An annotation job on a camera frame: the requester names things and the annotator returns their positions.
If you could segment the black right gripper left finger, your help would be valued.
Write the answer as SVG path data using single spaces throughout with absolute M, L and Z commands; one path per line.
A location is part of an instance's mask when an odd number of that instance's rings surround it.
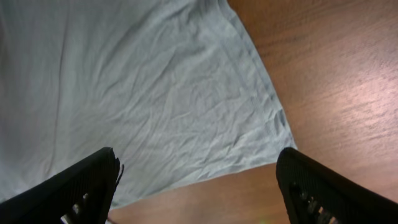
M 1 223 L 106 223 L 123 171 L 104 147 L 1 203 Z

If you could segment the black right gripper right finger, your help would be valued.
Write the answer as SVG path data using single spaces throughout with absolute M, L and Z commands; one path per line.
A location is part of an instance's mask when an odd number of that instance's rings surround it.
M 397 223 L 397 203 L 286 147 L 276 177 L 291 223 Z

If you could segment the light blue t-shirt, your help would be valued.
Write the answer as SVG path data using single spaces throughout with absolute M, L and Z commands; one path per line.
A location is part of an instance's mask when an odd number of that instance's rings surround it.
M 1 200 L 107 146 L 118 208 L 294 144 L 226 1 L 1 1 Z

